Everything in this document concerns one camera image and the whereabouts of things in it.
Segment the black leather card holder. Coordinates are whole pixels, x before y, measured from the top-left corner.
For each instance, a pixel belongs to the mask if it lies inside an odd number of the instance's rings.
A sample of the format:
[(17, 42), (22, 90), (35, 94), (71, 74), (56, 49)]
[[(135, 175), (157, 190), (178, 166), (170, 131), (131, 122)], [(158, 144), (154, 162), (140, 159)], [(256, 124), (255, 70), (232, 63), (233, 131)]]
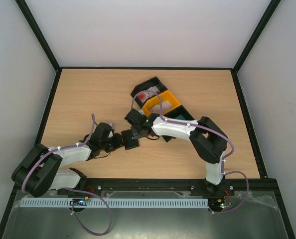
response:
[(121, 132), (125, 150), (134, 149), (140, 146), (139, 140), (134, 138), (133, 132), (131, 129), (123, 130)]

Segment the yellow plastic bin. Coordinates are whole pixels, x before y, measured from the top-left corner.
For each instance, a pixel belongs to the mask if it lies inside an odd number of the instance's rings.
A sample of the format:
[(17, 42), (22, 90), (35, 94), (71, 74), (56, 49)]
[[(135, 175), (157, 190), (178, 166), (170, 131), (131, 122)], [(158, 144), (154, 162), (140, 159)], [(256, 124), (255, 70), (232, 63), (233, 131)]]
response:
[(166, 90), (160, 93), (159, 97), (153, 96), (151, 99), (148, 99), (143, 105), (142, 110), (146, 116), (149, 116), (151, 113), (159, 114), (160, 112), (165, 115), (171, 110), (174, 110), (175, 108), (181, 106), (180, 101), (170, 90)]

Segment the black bin with red cards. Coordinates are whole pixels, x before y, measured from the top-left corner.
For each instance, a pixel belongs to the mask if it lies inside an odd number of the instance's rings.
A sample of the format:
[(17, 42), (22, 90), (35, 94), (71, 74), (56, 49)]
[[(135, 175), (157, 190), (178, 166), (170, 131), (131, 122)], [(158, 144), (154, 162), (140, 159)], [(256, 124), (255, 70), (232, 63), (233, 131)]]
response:
[[(155, 76), (155, 77), (150, 78), (149, 80), (146, 80), (146, 81), (136, 85), (131, 92), (131, 97), (133, 98), (137, 93), (139, 93), (141, 91), (148, 92), (148, 88), (153, 87), (153, 86), (156, 86), (160, 90), (160, 93), (168, 90), (168, 88), (162, 83), (162, 81), (157, 76)], [(135, 102), (139, 105), (140, 108), (142, 108), (144, 106), (146, 101), (144, 103), (142, 103), (140, 101), (140, 99), (138, 98), (138, 96), (135, 98)]]

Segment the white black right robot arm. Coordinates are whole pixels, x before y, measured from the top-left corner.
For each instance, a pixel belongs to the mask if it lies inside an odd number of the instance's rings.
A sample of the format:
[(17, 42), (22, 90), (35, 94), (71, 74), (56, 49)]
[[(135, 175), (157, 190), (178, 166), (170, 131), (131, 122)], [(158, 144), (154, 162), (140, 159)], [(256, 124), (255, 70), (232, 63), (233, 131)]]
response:
[(149, 116), (131, 109), (125, 116), (135, 138), (170, 136), (192, 143), (198, 156), (206, 162), (206, 190), (217, 195), (223, 190), (224, 156), (229, 139), (208, 117), (200, 120), (172, 119), (160, 114)]

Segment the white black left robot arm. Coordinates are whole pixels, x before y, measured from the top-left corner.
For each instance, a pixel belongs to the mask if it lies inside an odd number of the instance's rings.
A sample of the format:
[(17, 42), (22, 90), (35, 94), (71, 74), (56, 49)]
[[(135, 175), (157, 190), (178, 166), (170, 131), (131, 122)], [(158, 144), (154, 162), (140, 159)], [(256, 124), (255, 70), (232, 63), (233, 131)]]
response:
[(111, 124), (94, 122), (91, 133), (75, 144), (51, 148), (36, 144), (13, 171), (11, 179), (24, 193), (34, 197), (52, 189), (73, 189), (81, 179), (80, 174), (73, 169), (60, 170), (61, 167), (99, 158), (101, 151), (109, 154), (122, 146), (123, 137), (115, 133)]

